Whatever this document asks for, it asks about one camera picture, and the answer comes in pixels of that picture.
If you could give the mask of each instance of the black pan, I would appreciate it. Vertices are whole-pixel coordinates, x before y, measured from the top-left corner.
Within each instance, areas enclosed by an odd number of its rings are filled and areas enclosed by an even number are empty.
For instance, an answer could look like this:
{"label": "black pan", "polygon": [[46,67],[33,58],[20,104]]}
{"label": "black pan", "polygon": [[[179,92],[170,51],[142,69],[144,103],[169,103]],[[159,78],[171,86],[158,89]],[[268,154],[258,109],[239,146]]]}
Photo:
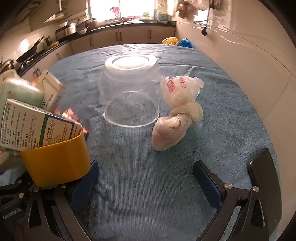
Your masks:
{"label": "black pan", "polygon": [[42,39],[44,38],[44,36],[37,40],[37,42],[33,45],[32,48],[30,48],[27,52],[25,52],[22,56],[20,56],[17,59],[17,62],[22,63],[24,62],[27,58],[31,57],[33,54],[35,54],[36,50],[37,50],[37,45],[42,41]]}

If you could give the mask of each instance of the yellow plastic bag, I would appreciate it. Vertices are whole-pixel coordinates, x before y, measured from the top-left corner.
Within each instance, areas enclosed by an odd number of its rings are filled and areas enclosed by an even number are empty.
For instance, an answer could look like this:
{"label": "yellow plastic bag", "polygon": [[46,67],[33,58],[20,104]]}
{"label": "yellow plastic bag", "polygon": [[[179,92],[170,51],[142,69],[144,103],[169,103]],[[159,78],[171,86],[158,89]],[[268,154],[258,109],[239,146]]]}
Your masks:
{"label": "yellow plastic bag", "polygon": [[163,40],[163,44],[166,45],[178,45],[179,40],[176,37],[169,37]]}

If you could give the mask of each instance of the black phone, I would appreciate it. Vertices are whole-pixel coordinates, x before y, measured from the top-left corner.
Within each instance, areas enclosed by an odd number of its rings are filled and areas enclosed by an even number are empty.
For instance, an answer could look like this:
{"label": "black phone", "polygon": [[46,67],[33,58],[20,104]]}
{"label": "black phone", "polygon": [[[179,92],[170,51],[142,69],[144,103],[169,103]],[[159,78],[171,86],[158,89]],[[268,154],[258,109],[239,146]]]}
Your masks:
{"label": "black phone", "polygon": [[281,189],[269,149],[264,148],[251,160],[248,169],[252,184],[262,193],[270,236],[281,219]]}

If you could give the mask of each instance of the white box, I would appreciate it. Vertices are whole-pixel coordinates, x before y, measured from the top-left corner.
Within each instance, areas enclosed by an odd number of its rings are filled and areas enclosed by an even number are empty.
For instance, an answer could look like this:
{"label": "white box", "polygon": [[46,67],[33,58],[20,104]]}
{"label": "white box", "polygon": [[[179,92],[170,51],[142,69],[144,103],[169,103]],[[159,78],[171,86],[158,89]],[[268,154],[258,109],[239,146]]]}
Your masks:
{"label": "white box", "polygon": [[54,110],[65,95],[66,88],[47,69],[42,72],[37,88],[44,89],[44,98],[41,108],[54,113]]}
{"label": "white box", "polygon": [[80,130],[78,122],[8,99],[2,119],[0,146],[2,150],[30,150],[69,140],[78,136]]}

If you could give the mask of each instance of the kitchen countertop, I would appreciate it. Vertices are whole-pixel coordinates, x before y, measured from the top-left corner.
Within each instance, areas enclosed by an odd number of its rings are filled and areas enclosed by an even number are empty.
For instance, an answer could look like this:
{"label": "kitchen countertop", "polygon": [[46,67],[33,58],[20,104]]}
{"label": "kitchen countertop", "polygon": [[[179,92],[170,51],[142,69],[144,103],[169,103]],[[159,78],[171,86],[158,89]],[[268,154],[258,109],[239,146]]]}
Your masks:
{"label": "kitchen countertop", "polygon": [[91,30],[89,32],[86,32],[85,34],[79,35],[78,33],[70,34],[62,39],[59,40],[59,44],[55,47],[51,48],[50,50],[43,50],[40,53],[36,54],[36,58],[27,66],[25,66],[23,69],[18,69],[17,73],[20,77],[22,77],[30,68],[32,68],[37,62],[39,62],[41,59],[43,59],[45,56],[47,56],[49,53],[54,51],[55,49],[58,49],[62,45],[69,43],[70,41],[73,41],[75,39],[79,39],[81,37],[103,32],[105,30],[111,30],[111,29],[117,29],[117,28],[126,28],[126,27],[138,27],[138,26],[164,26],[164,27],[176,27],[175,21],[168,21],[167,23],[158,23],[153,22],[152,20],[141,20],[143,23],[119,23],[119,24],[108,24],[105,26],[101,26],[97,29]]}

